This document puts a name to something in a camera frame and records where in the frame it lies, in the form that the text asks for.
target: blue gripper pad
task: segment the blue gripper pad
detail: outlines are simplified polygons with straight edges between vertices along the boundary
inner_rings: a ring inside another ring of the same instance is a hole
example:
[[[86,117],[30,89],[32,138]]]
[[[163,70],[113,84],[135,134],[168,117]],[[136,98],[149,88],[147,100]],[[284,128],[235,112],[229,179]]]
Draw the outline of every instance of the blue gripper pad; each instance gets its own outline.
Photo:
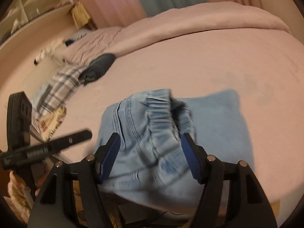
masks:
[[[188,162],[188,166],[190,168],[193,178],[196,179],[199,183],[202,183],[203,177],[202,177],[202,172],[201,172],[201,165],[200,165],[200,162],[199,162],[193,148],[190,145],[190,143],[194,144],[194,142],[188,141],[186,134],[183,134],[181,136],[180,140],[181,140],[181,147],[185,154],[185,157]]]
[[[99,184],[102,184],[103,180],[108,179],[109,175],[111,173],[113,164],[115,162],[115,159],[117,157],[117,154],[120,149],[120,136],[119,134],[113,134],[112,136],[115,136],[113,139],[113,142],[108,146],[108,150],[104,156],[104,159],[100,165],[100,174],[99,174]]]

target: plaid shirt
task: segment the plaid shirt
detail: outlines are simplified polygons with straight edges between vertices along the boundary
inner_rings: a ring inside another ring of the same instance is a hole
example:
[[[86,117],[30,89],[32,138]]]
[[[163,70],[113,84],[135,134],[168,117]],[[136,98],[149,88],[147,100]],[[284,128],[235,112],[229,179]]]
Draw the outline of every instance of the plaid shirt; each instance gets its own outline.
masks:
[[[81,85],[78,77],[85,69],[85,67],[65,66],[53,76],[50,81],[52,89],[39,107],[36,119],[53,113],[58,107],[66,105],[66,102]]]

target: pink curtain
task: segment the pink curtain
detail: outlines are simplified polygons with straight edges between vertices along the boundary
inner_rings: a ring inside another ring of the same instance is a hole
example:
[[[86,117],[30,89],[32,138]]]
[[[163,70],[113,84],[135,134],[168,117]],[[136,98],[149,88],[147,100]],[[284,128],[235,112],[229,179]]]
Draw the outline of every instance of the pink curtain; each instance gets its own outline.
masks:
[[[128,26],[147,15],[139,0],[80,0],[97,28]]]

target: silver bolt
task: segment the silver bolt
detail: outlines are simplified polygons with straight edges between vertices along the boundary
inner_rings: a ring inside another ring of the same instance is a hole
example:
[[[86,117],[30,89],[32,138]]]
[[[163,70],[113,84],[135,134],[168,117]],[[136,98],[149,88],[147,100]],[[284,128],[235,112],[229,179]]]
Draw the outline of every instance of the silver bolt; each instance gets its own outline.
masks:
[[[57,168],[59,168],[60,166],[62,166],[63,165],[63,162],[62,161],[57,161],[56,163],[55,163],[55,166],[57,167]]]
[[[94,159],[95,159],[95,156],[92,155],[92,154],[90,154],[90,155],[88,155],[88,156],[86,157],[86,160],[87,160],[87,161],[93,161]]]
[[[246,167],[247,165],[248,165],[248,164],[247,164],[246,161],[244,161],[244,160],[241,160],[241,161],[240,161],[240,166]]]
[[[208,155],[208,156],[207,156],[207,159],[208,159],[209,161],[214,161],[214,160],[216,159],[216,157],[213,156],[213,155]]]

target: pink comforter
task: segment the pink comforter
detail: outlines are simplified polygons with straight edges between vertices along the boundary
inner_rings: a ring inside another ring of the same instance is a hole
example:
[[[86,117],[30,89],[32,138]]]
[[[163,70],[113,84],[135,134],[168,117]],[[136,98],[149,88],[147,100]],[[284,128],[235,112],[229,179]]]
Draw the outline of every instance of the pink comforter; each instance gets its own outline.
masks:
[[[188,11],[196,9],[197,17]],[[240,95],[255,173],[269,201],[304,184],[304,46],[279,18],[258,8],[205,3],[165,13],[120,30],[111,41],[108,49],[123,56],[79,89],[56,134],[87,127],[93,140],[62,156],[75,162],[91,153],[105,108],[132,93],[171,88],[176,97],[198,97],[232,88]],[[176,211],[194,210],[185,198]]]

